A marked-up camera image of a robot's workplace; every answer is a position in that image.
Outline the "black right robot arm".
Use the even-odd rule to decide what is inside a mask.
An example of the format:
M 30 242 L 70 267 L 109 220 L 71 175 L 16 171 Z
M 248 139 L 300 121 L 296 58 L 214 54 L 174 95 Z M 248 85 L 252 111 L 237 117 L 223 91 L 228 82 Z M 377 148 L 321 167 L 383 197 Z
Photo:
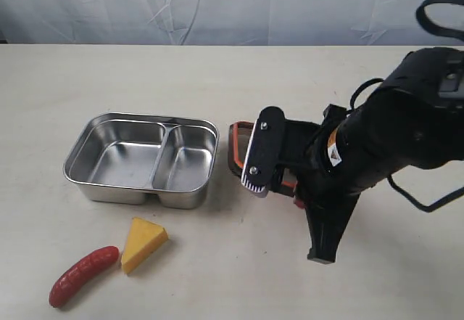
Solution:
M 321 124 L 292 121 L 283 165 L 297 179 L 310 231 L 308 259 L 329 264 L 362 192 L 407 166 L 463 159 L 463 52 L 408 53 L 361 105 L 329 105 Z

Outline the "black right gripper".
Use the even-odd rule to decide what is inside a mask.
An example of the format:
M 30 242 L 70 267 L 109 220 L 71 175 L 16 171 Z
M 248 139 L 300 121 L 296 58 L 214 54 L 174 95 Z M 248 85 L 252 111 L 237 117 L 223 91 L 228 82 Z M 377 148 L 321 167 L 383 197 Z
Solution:
M 341 238 L 365 189 L 365 126 L 357 116 L 322 124 L 277 119 L 277 190 L 305 207 L 311 238 L 307 259 L 336 261 Z

